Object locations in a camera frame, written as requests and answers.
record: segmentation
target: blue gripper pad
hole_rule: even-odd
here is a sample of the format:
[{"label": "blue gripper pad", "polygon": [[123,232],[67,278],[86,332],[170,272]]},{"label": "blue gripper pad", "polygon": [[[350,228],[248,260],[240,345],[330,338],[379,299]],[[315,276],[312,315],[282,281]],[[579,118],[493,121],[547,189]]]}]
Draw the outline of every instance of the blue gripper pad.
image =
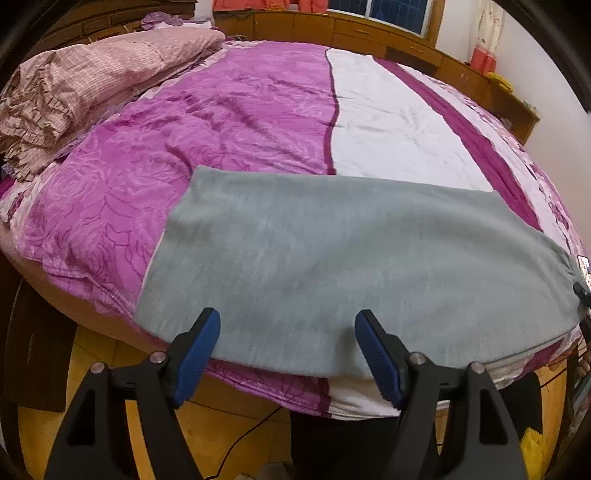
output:
[{"label": "blue gripper pad", "polygon": [[197,384],[220,335],[220,314],[217,310],[208,310],[209,316],[178,367],[173,394],[173,402],[177,406],[181,406],[185,400],[195,395]]},{"label": "blue gripper pad", "polygon": [[374,326],[372,326],[369,316],[371,316],[371,320],[374,321],[373,323],[376,324],[376,327],[381,330],[380,333],[382,336],[388,335],[369,310],[362,310],[355,317],[355,337],[357,338],[357,343],[361,347],[371,373],[374,375],[382,397],[384,400],[388,400],[395,408],[400,408],[405,398],[401,391],[401,375],[399,369],[380,340]]}]

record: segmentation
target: wooden headboard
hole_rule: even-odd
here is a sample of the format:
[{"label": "wooden headboard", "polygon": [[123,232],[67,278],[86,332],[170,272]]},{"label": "wooden headboard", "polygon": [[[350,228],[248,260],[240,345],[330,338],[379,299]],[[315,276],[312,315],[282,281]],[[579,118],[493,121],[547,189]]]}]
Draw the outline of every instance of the wooden headboard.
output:
[{"label": "wooden headboard", "polygon": [[191,18],[195,2],[186,0],[85,0],[54,23],[26,58],[46,50],[136,31],[142,18],[166,12]]}]

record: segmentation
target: screw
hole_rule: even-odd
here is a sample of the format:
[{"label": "screw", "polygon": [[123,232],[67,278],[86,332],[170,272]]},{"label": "screw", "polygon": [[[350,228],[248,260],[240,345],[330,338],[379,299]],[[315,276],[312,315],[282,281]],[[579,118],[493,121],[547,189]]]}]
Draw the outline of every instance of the screw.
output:
[{"label": "screw", "polygon": [[475,372],[479,375],[486,372],[486,367],[483,364],[481,364],[480,362],[472,362],[470,364],[470,368],[472,369],[473,372]]},{"label": "screw", "polygon": [[166,353],[164,352],[154,352],[150,355],[150,361],[153,364],[161,364],[166,360]]},{"label": "screw", "polygon": [[410,361],[415,365],[422,365],[427,361],[427,357],[420,352],[413,352],[410,354]]},{"label": "screw", "polygon": [[103,362],[97,362],[90,366],[90,371],[94,374],[100,374],[105,370],[105,364]]}]

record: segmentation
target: window frame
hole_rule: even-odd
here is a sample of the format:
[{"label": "window frame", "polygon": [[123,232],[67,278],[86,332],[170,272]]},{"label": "window frame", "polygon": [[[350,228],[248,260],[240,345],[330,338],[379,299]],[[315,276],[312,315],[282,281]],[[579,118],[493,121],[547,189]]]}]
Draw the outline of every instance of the window frame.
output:
[{"label": "window frame", "polygon": [[395,24],[391,24],[384,20],[370,17],[371,7],[375,0],[368,0],[365,7],[365,15],[359,15],[351,12],[345,12],[343,10],[327,9],[327,13],[337,15],[347,15],[360,20],[364,20],[367,23],[375,22],[377,26],[384,26],[396,29],[399,32],[403,32],[406,36],[409,36],[413,40],[418,40],[426,43],[431,47],[435,47],[437,37],[439,36],[439,28],[441,27],[441,19],[443,18],[443,8],[445,6],[445,0],[427,0],[427,8],[425,10],[425,18],[428,20],[423,22],[423,28],[420,34],[408,30],[404,27],[400,27]]}]

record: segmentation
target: bed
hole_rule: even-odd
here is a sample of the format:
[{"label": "bed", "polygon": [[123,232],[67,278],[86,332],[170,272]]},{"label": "bed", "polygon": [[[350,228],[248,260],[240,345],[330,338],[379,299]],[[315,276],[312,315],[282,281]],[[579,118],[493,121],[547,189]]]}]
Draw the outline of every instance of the bed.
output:
[{"label": "bed", "polygon": [[[494,116],[453,87],[324,46],[222,40],[191,65],[149,77],[116,111],[101,110],[65,149],[37,164],[20,163],[18,154],[9,162],[19,180],[0,184],[0,250],[76,323],[144,351],[162,345],[131,319],[167,215],[198,165],[496,190],[588,267],[551,181]],[[489,371],[506,386],[580,337],[576,328],[498,359]],[[284,375],[214,359],[207,372],[303,413],[398,414],[372,380]]]}]

